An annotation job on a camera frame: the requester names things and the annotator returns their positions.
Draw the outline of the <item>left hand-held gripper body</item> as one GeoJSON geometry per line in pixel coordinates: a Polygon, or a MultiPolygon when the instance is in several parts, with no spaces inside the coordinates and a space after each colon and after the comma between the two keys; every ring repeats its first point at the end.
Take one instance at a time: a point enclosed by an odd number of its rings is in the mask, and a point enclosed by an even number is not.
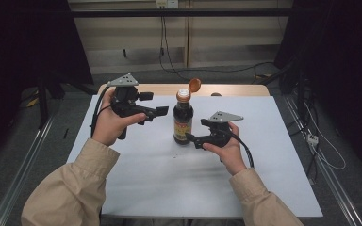
{"type": "Polygon", "coordinates": [[[131,73],[107,82],[109,88],[114,88],[114,97],[110,101],[112,110],[122,118],[144,113],[146,119],[140,121],[140,125],[144,125],[146,121],[153,120],[156,116],[156,110],[136,104],[136,101],[139,101],[138,96],[140,93],[137,89],[138,85],[139,82],[131,73]]]}

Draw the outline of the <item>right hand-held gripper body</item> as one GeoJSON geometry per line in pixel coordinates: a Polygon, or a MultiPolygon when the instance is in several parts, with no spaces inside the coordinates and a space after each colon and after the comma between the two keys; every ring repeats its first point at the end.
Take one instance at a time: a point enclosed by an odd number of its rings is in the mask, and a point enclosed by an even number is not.
{"type": "Polygon", "coordinates": [[[209,128],[208,136],[197,137],[198,141],[194,143],[196,149],[202,149],[204,143],[210,143],[218,147],[226,145],[231,136],[231,121],[242,121],[243,117],[227,112],[217,111],[207,120],[213,122],[213,127],[209,128]]]}

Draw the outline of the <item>dark soy sauce bottle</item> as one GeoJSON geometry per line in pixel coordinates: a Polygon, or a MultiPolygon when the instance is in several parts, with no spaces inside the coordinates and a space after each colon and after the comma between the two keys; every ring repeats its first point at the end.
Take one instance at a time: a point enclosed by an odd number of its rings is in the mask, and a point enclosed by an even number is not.
{"type": "Polygon", "coordinates": [[[193,78],[187,88],[182,88],[176,93],[177,103],[173,108],[173,138],[177,144],[186,145],[189,141],[186,133],[191,133],[193,107],[190,104],[191,94],[201,87],[201,80],[193,78]]]}

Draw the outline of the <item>person's right hand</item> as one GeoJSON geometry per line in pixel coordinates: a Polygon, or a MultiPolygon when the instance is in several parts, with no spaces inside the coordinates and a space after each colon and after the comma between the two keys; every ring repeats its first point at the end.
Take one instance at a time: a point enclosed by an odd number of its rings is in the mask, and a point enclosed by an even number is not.
{"type": "Polygon", "coordinates": [[[216,154],[232,176],[246,169],[246,165],[242,159],[240,151],[240,144],[233,137],[231,137],[229,142],[223,147],[218,147],[210,143],[204,143],[203,148],[206,151],[210,151],[216,154]]]}

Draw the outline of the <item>person's left hand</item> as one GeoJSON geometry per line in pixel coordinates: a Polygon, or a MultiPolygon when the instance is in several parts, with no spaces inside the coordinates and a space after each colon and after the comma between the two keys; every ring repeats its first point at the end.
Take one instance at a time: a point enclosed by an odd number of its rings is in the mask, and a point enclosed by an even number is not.
{"type": "Polygon", "coordinates": [[[118,116],[110,106],[110,101],[113,97],[113,89],[108,90],[104,94],[101,111],[97,117],[95,129],[91,136],[92,139],[106,146],[113,145],[127,126],[146,119],[144,113],[135,114],[125,118],[118,116]]]}

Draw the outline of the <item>wooden table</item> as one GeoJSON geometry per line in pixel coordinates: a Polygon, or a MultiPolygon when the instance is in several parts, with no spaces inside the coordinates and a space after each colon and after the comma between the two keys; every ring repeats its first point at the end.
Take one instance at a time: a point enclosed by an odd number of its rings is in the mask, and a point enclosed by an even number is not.
{"type": "MultiPolygon", "coordinates": [[[[155,95],[174,96],[177,91],[186,88],[187,84],[139,84],[139,92],[151,91],[155,95]]],[[[268,89],[263,85],[222,85],[202,84],[200,89],[193,93],[193,96],[210,96],[213,93],[220,93],[221,96],[269,96],[268,89]]]]}

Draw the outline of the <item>white table sheet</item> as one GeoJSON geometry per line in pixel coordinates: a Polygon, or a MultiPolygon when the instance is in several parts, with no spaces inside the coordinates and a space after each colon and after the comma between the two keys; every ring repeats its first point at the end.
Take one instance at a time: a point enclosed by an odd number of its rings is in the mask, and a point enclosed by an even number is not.
{"type": "MultiPolygon", "coordinates": [[[[194,96],[192,133],[209,130],[201,119],[223,111],[238,121],[246,163],[254,164],[267,189],[299,218],[322,211],[271,96],[194,96]]],[[[241,218],[230,175],[214,153],[173,140],[173,116],[132,125],[114,144],[120,158],[107,177],[102,213],[119,218],[241,218]]]]}

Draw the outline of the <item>black metal stand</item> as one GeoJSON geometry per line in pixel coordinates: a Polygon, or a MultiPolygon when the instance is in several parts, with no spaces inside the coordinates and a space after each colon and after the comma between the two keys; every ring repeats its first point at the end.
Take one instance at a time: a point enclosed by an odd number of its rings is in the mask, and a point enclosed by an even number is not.
{"type": "Polygon", "coordinates": [[[47,94],[49,91],[50,95],[54,99],[62,99],[65,95],[65,91],[60,84],[60,80],[56,73],[42,72],[38,77],[38,99],[40,104],[40,125],[42,129],[48,121],[49,111],[47,104],[47,94]]]}

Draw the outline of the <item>black horizontal bar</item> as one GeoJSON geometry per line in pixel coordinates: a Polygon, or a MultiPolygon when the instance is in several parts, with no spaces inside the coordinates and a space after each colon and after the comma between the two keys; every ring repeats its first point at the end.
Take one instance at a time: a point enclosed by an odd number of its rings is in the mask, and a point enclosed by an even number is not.
{"type": "Polygon", "coordinates": [[[108,17],[278,17],[294,13],[290,8],[245,8],[245,9],[79,9],[71,14],[76,18],[108,17]]]}

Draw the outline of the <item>black curtain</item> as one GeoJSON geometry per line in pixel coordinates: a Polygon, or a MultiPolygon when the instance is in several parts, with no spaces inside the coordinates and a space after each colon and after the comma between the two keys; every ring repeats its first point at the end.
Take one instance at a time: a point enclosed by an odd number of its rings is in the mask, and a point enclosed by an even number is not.
{"type": "Polygon", "coordinates": [[[91,70],[69,0],[0,0],[0,143],[24,89],[91,84],[91,70]]]}
{"type": "Polygon", "coordinates": [[[362,0],[293,0],[315,9],[288,18],[274,64],[283,68],[305,51],[305,77],[362,160],[362,0]]]}

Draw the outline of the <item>white wall socket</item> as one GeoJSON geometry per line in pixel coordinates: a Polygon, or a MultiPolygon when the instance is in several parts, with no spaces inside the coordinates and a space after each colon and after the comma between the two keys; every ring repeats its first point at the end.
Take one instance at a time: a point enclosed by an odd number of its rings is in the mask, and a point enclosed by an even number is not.
{"type": "Polygon", "coordinates": [[[178,0],[156,0],[157,8],[179,8],[178,0]]]}

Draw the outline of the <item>metal floor rail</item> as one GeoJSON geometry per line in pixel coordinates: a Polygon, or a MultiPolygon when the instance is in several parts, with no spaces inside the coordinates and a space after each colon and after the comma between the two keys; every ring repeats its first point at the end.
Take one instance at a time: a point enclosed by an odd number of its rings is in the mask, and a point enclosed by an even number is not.
{"type": "Polygon", "coordinates": [[[21,191],[23,190],[25,180],[37,159],[43,142],[46,140],[54,120],[55,116],[49,117],[43,127],[38,130],[37,135],[35,136],[30,148],[27,151],[22,165],[18,169],[2,201],[0,201],[0,226],[6,226],[8,217],[12,212],[12,209],[16,204],[21,191]]]}
{"type": "Polygon", "coordinates": [[[300,134],[304,138],[305,143],[308,145],[310,152],[315,155],[317,167],[333,193],[341,212],[347,219],[348,225],[362,226],[362,218],[359,216],[354,203],[335,174],[337,167],[331,166],[319,146],[314,146],[307,141],[308,137],[312,135],[312,132],[310,129],[304,129],[304,124],[300,121],[300,117],[298,116],[298,107],[294,100],[289,97],[285,97],[284,100],[291,116],[300,130],[300,134]]]}

